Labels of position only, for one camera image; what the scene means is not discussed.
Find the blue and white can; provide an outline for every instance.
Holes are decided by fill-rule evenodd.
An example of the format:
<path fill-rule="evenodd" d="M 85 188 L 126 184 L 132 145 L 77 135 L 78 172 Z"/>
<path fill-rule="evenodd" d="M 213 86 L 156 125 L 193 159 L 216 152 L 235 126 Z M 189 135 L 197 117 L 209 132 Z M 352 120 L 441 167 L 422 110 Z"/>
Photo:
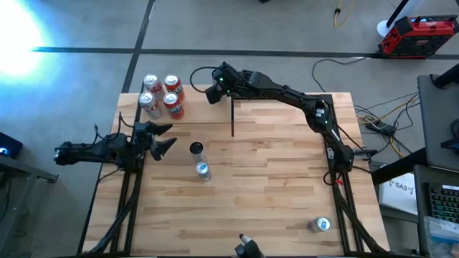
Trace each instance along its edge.
<path fill-rule="evenodd" d="M 331 222 L 327 217 L 318 217 L 308 223 L 308 229 L 314 233 L 327 232 L 330 228 Z"/>
<path fill-rule="evenodd" d="M 198 164 L 196 164 L 196 172 L 198 173 L 199 177 L 204 181 L 208 182 L 210 181 L 210 178 L 212 177 L 210 173 L 210 168 L 207 163 L 201 161 Z"/>

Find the wire bundle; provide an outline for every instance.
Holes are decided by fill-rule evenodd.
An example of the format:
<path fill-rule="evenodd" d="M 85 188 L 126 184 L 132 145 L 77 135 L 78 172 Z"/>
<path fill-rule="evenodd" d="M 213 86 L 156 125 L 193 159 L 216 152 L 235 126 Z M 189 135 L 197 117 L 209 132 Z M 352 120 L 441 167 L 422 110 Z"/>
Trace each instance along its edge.
<path fill-rule="evenodd" d="M 418 94 L 416 92 L 410 93 L 408 95 L 405 95 L 405 96 L 402 96 L 402 97 L 398 97 L 397 99 L 390 100 L 389 102 L 392 102 L 392 101 L 395 101 L 395 100 L 399 100 L 399 99 L 401 99 L 403 97 L 408 97 L 410 95 L 412 95 L 412 97 L 407 102 L 404 102 L 401 105 L 398 105 L 397 107 L 395 107 L 394 109 L 392 109 L 388 113 L 384 114 L 380 118 L 378 116 L 376 116 L 373 112 L 369 111 L 369 109 L 370 108 L 374 108 L 374 107 L 376 107 L 378 105 L 387 104 L 388 102 L 384 102 L 384 103 L 381 103 L 381 104 L 378 104 L 378 105 L 374 105 L 374 106 L 369 107 L 369 108 L 365 108 L 365 107 L 362 107 L 362 106 L 359 106 L 359 105 L 355 105 L 355 107 L 358 108 L 358 109 L 356 109 L 357 112 L 366 113 L 366 115 L 357 115 L 357 119 L 359 121 L 359 124 L 360 125 L 372 124 L 375 128 L 380 129 L 380 130 L 384 129 L 388 125 L 391 125 L 391 126 L 393 126 L 395 128 L 395 132 L 397 132 L 398 130 L 404 130 L 406 128 L 412 127 L 413 126 L 413 121 L 411 119 L 411 116 L 410 116 L 410 113 L 409 113 L 409 109 L 420 104 L 418 102 L 418 100 L 419 100 Z M 390 115 L 393 112 L 399 110 L 400 108 L 403 108 L 403 109 L 399 112 L 397 117 L 392 122 L 387 123 L 384 127 L 378 127 L 376 125 L 377 122 L 381 121 L 383 118 L 386 118 L 388 115 Z M 407 117 L 410 119 L 410 124 L 405 126 L 405 127 L 403 127 L 403 128 L 399 128 L 399 119 L 404 113 L 406 113 Z M 378 153 L 383 151 L 388 145 L 391 145 L 391 147 L 399 155 L 400 158 L 404 157 L 404 154 L 400 150 L 400 146 L 402 146 L 409 153 L 412 153 L 412 151 L 409 148 L 407 148 L 403 143 L 401 143 L 395 137 L 395 135 L 391 135 L 391 136 L 382 135 L 382 136 L 383 136 L 383 139 L 386 141 L 387 144 L 383 147 L 383 149 L 379 150 Z"/>
<path fill-rule="evenodd" d="M 335 17 L 333 19 L 333 25 L 335 26 L 335 28 L 340 27 L 347 21 L 347 19 L 351 15 L 352 9 L 354 8 L 354 2 L 355 0 L 351 0 L 351 7 L 349 8 L 349 12 L 344 17 L 344 20 L 341 23 L 338 23 L 338 15 L 341 12 L 341 5 L 343 4 L 343 0 L 339 0 L 338 7 L 336 7 L 335 9 Z"/>

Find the butcher block tabletop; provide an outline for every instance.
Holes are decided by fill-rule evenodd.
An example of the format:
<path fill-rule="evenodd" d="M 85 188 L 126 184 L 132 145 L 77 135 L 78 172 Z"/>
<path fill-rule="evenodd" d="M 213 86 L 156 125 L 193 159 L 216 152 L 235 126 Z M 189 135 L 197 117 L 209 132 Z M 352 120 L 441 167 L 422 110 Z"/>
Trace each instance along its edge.
<path fill-rule="evenodd" d="M 204 94 L 188 85 L 184 89 L 182 120 L 170 119 L 162 104 L 163 117 L 151 120 L 173 123 L 159 139 L 177 137 L 177 141 L 162 161 L 146 155 L 131 255 L 231 256 L 240 233 L 252 237 L 267 256 L 343 254 L 332 190 L 323 182 L 328 170 L 323 138 L 308 127 L 303 112 L 275 100 L 235 100 L 232 137 L 230 99 L 210 105 Z M 331 94 L 339 125 L 362 144 L 350 93 Z M 120 95 L 112 131 L 118 129 L 118 111 L 133 124 L 137 100 L 138 93 Z M 149 119 L 142 112 L 140 122 Z M 126 126 L 121 131 L 132 133 Z M 341 137 L 356 147 L 344 134 Z M 194 170 L 189 146 L 196 141 L 204 145 L 212 173 L 209 182 Z M 363 161 L 355 165 L 368 168 Z M 105 164 L 100 176 L 115 169 Z M 83 251 L 93 248 L 113 223 L 123 173 L 98 184 Z M 389 250 L 371 176 L 354 169 L 349 177 L 360 221 Z M 307 229 L 318 216 L 331 220 L 330 231 Z M 346 222 L 355 250 L 351 224 Z"/>

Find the yellow cable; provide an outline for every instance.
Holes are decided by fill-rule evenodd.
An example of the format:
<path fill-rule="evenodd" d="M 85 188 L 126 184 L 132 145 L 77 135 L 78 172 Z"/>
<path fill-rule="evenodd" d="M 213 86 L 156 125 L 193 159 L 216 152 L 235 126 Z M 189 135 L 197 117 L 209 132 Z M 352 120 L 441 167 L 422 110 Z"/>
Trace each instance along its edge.
<path fill-rule="evenodd" d="M 349 12 L 346 14 L 346 16 L 344 17 L 344 20 L 340 24 L 338 24 L 339 13 L 335 13 L 335 19 L 333 20 L 333 25 L 335 26 L 335 28 L 338 28 L 339 26 L 343 25 L 347 21 L 347 19 L 349 18 L 349 15 L 351 15 L 352 9 L 354 8 L 354 1 L 355 0 L 351 0 L 351 7 L 349 8 Z M 342 4 L 343 4 L 343 0 L 339 0 L 337 8 L 341 9 Z"/>
<path fill-rule="evenodd" d="M 390 110 L 387 114 L 381 116 L 380 118 L 374 119 L 374 120 L 369 121 L 369 122 L 367 122 L 367 121 L 361 122 L 360 125 L 366 125 L 366 124 L 378 122 L 378 121 L 380 121 L 382 118 L 385 118 L 385 117 L 387 117 L 388 115 L 392 114 L 392 113 L 393 113 L 394 111 L 396 111 L 397 109 L 399 109 L 399 108 L 405 106 L 406 104 L 408 104 L 408 103 L 410 103 L 410 102 L 414 102 L 414 101 L 416 101 L 416 100 L 417 100 L 417 99 L 415 99 L 415 100 L 410 100 L 410 101 L 408 101 L 408 102 L 402 103 L 402 104 L 398 105 L 396 108 L 394 108 L 393 110 Z"/>
<path fill-rule="evenodd" d="M 394 151 L 395 151 L 398 155 L 400 155 L 402 158 L 404 158 L 403 153 L 401 153 L 400 150 L 398 150 L 397 148 L 395 148 L 394 138 L 393 138 L 393 137 L 390 138 L 390 145 L 392 145 L 392 148 L 394 149 Z"/>

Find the cable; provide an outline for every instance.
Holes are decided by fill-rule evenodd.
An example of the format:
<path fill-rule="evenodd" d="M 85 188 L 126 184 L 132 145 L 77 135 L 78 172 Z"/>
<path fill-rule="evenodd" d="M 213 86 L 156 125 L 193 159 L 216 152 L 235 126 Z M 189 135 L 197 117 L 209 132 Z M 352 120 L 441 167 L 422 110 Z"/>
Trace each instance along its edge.
<path fill-rule="evenodd" d="M 347 136 L 347 138 L 348 138 L 352 143 L 354 143 L 361 151 L 363 151 L 364 153 L 366 153 L 366 156 L 367 156 L 368 159 L 369 159 L 368 162 L 371 163 L 372 157 L 371 157 L 371 156 L 370 156 L 370 155 L 369 155 L 369 154 L 368 154 L 368 153 L 367 153 L 358 143 L 356 143 L 356 141 L 353 140 L 353 139 L 351 138 L 351 136 L 349 136 L 349 134 L 347 134 L 346 131 L 343 130 L 343 128 L 341 128 L 341 126 L 339 126 L 338 124 L 336 124 L 336 126 L 339 128 L 339 130 L 340 130 L 341 132 L 343 132 L 343 133 Z"/>
<path fill-rule="evenodd" d="M 107 176 L 111 176 L 111 175 L 113 175 L 114 173 L 116 173 L 116 172 L 118 172 L 118 171 L 120 171 L 120 170 L 121 170 L 120 168 L 117 168 L 115 171 L 112 171 L 112 172 L 110 172 L 110 173 L 104 175 L 103 177 L 99 178 L 98 183 L 101 182 L 102 179 L 106 178 Z"/>
<path fill-rule="evenodd" d="M 400 150 L 397 150 L 397 148 L 395 147 L 395 145 L 394 145 L 394 139 L 393 139 L 393 138 L 391 138 L 390 145 L 392 145 L 392 148 L 394 149 L 394 151 L 395 151 L 400 157 L 404 158 L 403 153 L 401 153 Z"/>
<path fill-rule="evenodd" d="M 205 69 L 213 69 L 213 70 L 218 69 L 218 70 L 221 70 L 219 67 L 200 67 L 200 68 L 194 70 L 194 71 L 191 73 L 191 75 L 189 76 L 189 84 L 193 87 L 194 90 L 196 90 L 197 92 L 200 92 L 200 93 L 206 93 L 206 92 L 203 91 L 203 90 L 198 90 L 198 89 L 194 86 L 194 83 L 193 83 L 193 75 L 194 75 L 196 72 L 198 72 L 198 71 L 200 71 L 200 70 L 205 70 Z"/>
<path fill-rule="evenodd" d="M 83 146 L 83 148 L 80 149 L 80 152 L 85 151 L 85 150 L 87 150 L 87 149 L 89 149 L 89 148 L 92 148 L 92 147 L 95 145 L 95 141 L 97 141 L 97 140 L 98 140 L 98 135 L 97 135 L 97 133 L 96 133 L 96 135 L 94 136 L 93 143 L 91 143 L 91 144 L 88 145 L 88 146 L 85 146 L 84 143 L 81 143 L 81 145 Z"/>
<path fill-rule="evenodd" d="M 383 127 L 378 127 L 377 125 L 375 125 L 375 124 L 373 123 L 373 121 L 375 121 L 375 120 L 380 120 L 380 119 L 381 119 L 381 118 L 373 118 L 372 116 L 369 116 L 369 115 L 365 115 L 365 116 L 364 116 L 364 122 L 371 123 L 376 129 L 379 129 L 379 130 L 382 130 L 382 129 L 386 128 L 387 126 L 389 126 L 390 124 L 392 124 L 392 122 L 390 122 L 390 123 L 387 123 L 387 124 L 386 124 L 385 126 L 383 126 Z"/>
<path fill-rule="evenodd" d="M 347 19 L 351 15 L 352 9 L 354 8 L 354 0 L 351 0 L 351 7 L 349 8 L 349 12 L 344 17 L 344 20 L 340 24 L 338 24 L 338 15 L 341 12 L 341 5 L 342 4 L 343 4 L 343 0 L 339 0 L 338 7 L 335 9 L 335 18 L 333 19 L 333 25 L 334 25 L 335 28 L 340 27 L 341 25 L 343 25 L 347 21 Z"/>
<path fill-rule="evenodd" d="M 119 118 L 119 120 L 121 120 L 121 122 L 123 122 L 123 124 L 124 124 L 125 126 L 127 126 L 127 127 L 129 127 L 129 128 L 134 128 L 134 125 L 128 125 L 128 124 L 124 121 L 123 116 L 121 115 L 121 111 L 120 111 L 120 118 Z"/>
<path fill-rule="evenodd" d="M 409 104 L 410 102 L 412 102 L 412 100 L 413 100 L 415 97 L 417 97 L 417 95 L 411 97 L 410 100 L 408 100 L 408 102 L 407 102 L 406 105 L 405 105 L 405 109 L 402 110 L 402 111 L 400 111 L 399 115 L 395 118 L 395 121 L 394 121 L 394 125 L 393 125 L 393 126 L 394 126 L 397 130 L 403 130 L 403 129 L 406 129 L 406 128 L 410 128 L 410 127 L 412 127 L 412 126 L 414 125 L 413 120 L 411 119 L 410 113 L 408 112 L 408 109 L 413 108 L 413 107 L 419 105 L 420 103 L 412 103 L 410 106 L 408 106 L 408 104 Z M 397 124 L 397 126 L 396 126 L 396 123 L 398 123 L 398 120 L 400 119 L 400 117 L 403 115 L 404 112 L 406 112 L 406 114 L 407 114 L 407 116 L 408 116 L 408 119 L 410 119 L 410 125 L 405 126 L 404 128 L 398 128 L 398 124 Z"/>
<path fill-rule="evenodd" d="M 383 150 L 385 150 L 385 149 L 387 148 L 387 146 L 389 146 L 389 144 L 390 144 L 390 141 L 386 140 L 386 138 L 385 138 L 386 136 L 385 136 L 385 135 L 382 135 L 382 137 L 383 137 L 383 139 L 386 141 L 387 144 L 386 144 L 384 147 L 382 147 L 381 150 L 378 150 L 378 152 L 377 152 L 376 154 L 381 153 L 381 152 L 382 152 Z"/>
<path fill-rule="evenodd" d="M 323 92 L 326 92 L 326 91 L 323 89 L 321 83 L 320 83 L 320 82 L 316 79 L 316 77 L 314 76 L 314 70 L 316 69 L 316 65 L 318 65 L 319 63 L 322 63 L 322 62 L 324 62 L 324 61 L 335 62 L 336 64 L 340 64 L 340 65 L 349 65 L 349 64 L 353 64 L 353 63 L 360 62 L 360 61 L 362 61 L 363 59 L 366 59 L 366 57 L 360 57 L 360 58 L 358 58 L 357 60 L 352 60 L 352 61 L 350 61 L 350 62 L 340 62 L 340 61 L 336 61 L 336 60 L 334 60 L 334 59 L 325 58 L 325 59 L 319 60 L 319 61 L 317 61 L 316 63 L 314 63 L 313 69 L 312 69 L 312 71 L 311 71 L 311 76 L 312 76 L 313 80 L 317 83 L 317 85 L 320 87 L 320 89 L 321 89 Z"/>
<path fill-rule="evenodd" d="M 396 108 L 394 108 L 393 110 L 390 110 L 388 113 L 386 113 L 385 115 L 381 116 L 380 118 L 377 118 L 377 119 L 375 119 L 375 120 L 373 120 L 373 121 L 371 121 L 371 122 L 362 122 L 362 123 L 360 123 L 360 124 L 361 124 L 361 125 L 367 125 L 367 124 L 370 124 L 370 123 L 375 123 L 375 122 L 377 122 L 377 121 L 380 121 L 382 118 L 387 117 L 388 115 L 392 114 L 393 112 L 395 112 L 395 111 L 398 110 L 399 108 L 402 108 L 404 105 L 408 106 L 408 104 L 409 104 L 410 102 L 413 101 L 413 98 L 414 98 L 414 97 L 410 98 L 410 100 L 408 100 L 408 102 L 402 103 L 402 104 L 398 105 Z"/>
<path fill-rule="evenodd" d="M 393 99 L 393 100 L 389 100 L 389 101 L 386 101 L 386 102 L 383 102 L 383 103 L 379 103 L 379 104 L 376 104 L 376 105 L 372 105 L 371 107 L 367 107 L 367 110 L 371 110 L 372 108 L 378 107 L 378 106 L 380 106 L 380 105 L 384 105 L 384 104 L 387 104 L 387 103 L 391 103 L 391 102 L 394 102 L 395 100 L 400 100 L 400 99 L 402 99 L 402 98 L 404 98 L 404 97 L 408 97 L 408 96 L 411 96 L 411 95 L 414 95 L 414 94 L 417 95 L 418 92 L 413 92 L 413 93 L 410 93 L 410 94 L 403 95 L 403 96 L 401 96 L 401 97 L 397 97 L 397 98 L 395 98 L 395 99 Z"/>
<path fill-rule="evenodd" d="M 327 182 L 327 180 L 325 179 L 325 178 L 327 177 L 327 175 L 329 175 L 329 174 L 330 174 L 330 171 L 327 172 L 327 173 L 325 173 L 325 174 L 323 175 L 323 177 L 322 177 L 323 182 L 324 182 L 327 186 L 331 186 L 331 183 Z M 338 177 L 336 178 L 336 180 L 339 180 L 339 179 L 341 178 L 341 175 L 342 175 L 341 173 L 338 173 Z"/>
<path fill-rule="evenodd" d="M 401 141 L 399 141 L 397 138 L 395 138 L 395 136 L 392 136 L 392 138 L 397 141 L 405 150 L 407 150 L 410 154 L 412 154 L 413 152 L 407 147 L 405 146 Z"/>
<path fill-rule="evenodd" d="M 392 3 L 390 0 L 386 0 L 390 5 L 392 5 L 394 8 L 397 8 L 397 5 Z"/>
<path fill-rule="evenodd" d="M 1 216 L 0 216 L 0 221 L 3 220 L 3 218 L 5 217 L 6 215 L 6 212 L 8 211 L 8 206 L 9 206 L 9 194 L 11 193 L 11 179 L 9 179 L 8 181 L 8 190 L 6 192 L 6 200 L 5 200 L 5 208 L 3 210 L 3 212 L 1 213 Z"/>
<path fill-rule="evenodd" d="M 361 171 L 365 171 L 367 173 L 372 173 L 371 171 L 369 171 L 368 169 L 365 169 L 365 168 L 361 168 L 359 166 L 352 166 L 353 168 L 357 168 L 357 169 L 360 169 Z"/>
<path fill-rule="evenodd" d="M 377 116 L 372 111 L 368 110 L 368 108 L 362 107 L 360 105 L 354 105 L 354 107 L 360 108 L 360 110 L 356 110 L 357 112 L 363 112 L 363 113 L 366 113 L 368 115 L 373 115 L 374 117 L 377 118 Z"/>

